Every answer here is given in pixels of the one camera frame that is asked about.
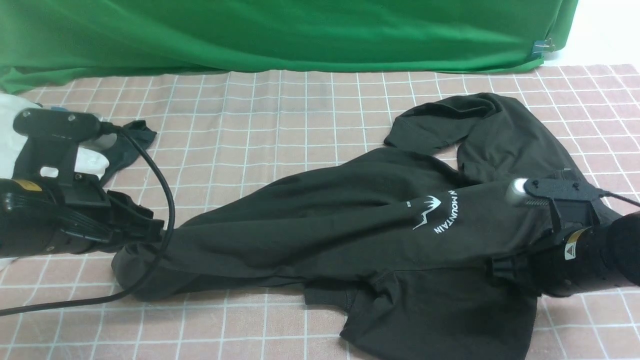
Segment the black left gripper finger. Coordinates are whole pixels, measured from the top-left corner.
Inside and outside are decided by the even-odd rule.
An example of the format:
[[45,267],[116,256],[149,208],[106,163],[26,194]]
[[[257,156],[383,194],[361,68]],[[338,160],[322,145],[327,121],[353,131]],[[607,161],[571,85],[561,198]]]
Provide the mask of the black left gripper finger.
[[110,243],[117,246],[159,244],[164,235],[165,221],[155,219],[154,213],[125,193],[109,190]]

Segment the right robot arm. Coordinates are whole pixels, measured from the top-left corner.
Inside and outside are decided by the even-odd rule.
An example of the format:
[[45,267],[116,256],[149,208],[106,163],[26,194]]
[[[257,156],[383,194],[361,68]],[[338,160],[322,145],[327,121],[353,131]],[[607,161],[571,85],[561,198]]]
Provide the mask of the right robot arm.
[[638,212],[610,223],[551,230],[524,249],[491,259],[487,275],[537,297],[637,287],[639,230]]

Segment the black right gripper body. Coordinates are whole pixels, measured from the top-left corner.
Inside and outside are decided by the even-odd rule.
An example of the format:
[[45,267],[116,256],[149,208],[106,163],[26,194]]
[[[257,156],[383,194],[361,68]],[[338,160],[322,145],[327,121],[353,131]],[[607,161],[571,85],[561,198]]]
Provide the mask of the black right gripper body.
[[493,258],[493,282],[512,284],[527,296],[570,297],[630,287],[631,270],[617,257],[610,225],[581,228],[556,241],[552,234],[515,254]]

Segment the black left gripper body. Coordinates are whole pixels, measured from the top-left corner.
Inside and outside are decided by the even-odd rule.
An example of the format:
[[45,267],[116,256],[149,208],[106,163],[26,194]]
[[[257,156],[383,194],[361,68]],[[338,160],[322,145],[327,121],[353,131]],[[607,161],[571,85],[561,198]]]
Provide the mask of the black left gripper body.
[[53,178],[1,180],[0,255],[114,253],[108,190],[92,178],[62,187]]

